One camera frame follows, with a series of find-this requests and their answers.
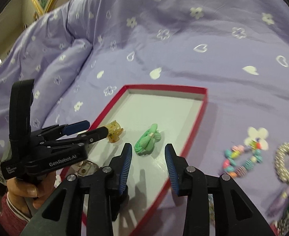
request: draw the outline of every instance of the beaded bracelet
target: beaded bracelet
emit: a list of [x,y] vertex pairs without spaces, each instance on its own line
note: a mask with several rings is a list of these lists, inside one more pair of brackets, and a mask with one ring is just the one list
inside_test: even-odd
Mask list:
[[[236,166],[234,159],[238,158],[241,154],[252,152],[253,155],[250,159],[246,160],[242,166]],[[223,170],[225,173],[229,174],[232,178],[243,177],[248,171],[254,168],[254,165],[258,162],[262,162],[261,157],[261,145],[259,143],[259,138],[256,141],[252,141],[249,146],[233,146],[231,150],[227,149],[224,152],[226,160],[223,162]]]

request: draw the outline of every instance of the red sleeve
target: red sleeve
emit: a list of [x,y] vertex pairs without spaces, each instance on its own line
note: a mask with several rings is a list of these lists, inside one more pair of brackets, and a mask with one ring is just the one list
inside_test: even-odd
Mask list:
[[27,224],[27,221],[24,221],[18,218],[8,207],[6,202],[6,194],[2,197],[2,213],[0,215],[0,223],[9,236],[19,236],[23,231],[24,227]]

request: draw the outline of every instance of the purple bedsheet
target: purple bedsheet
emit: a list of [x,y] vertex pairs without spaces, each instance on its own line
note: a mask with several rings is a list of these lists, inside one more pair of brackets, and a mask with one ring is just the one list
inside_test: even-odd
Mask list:
[[[29,78],[33,130],[92,122],[125,84],[206,87],[209,104],[189,164],[217,176],[223,150],[259,136],[263,163],[237,183],[265,217],[285,187],[273,169],[277,146],[289,142],[283,0],[71,0],[32,24],[0,65],[0,157],[11,86]],[[143,235],[180,235],[184,213],[185,204],[167,195]]]

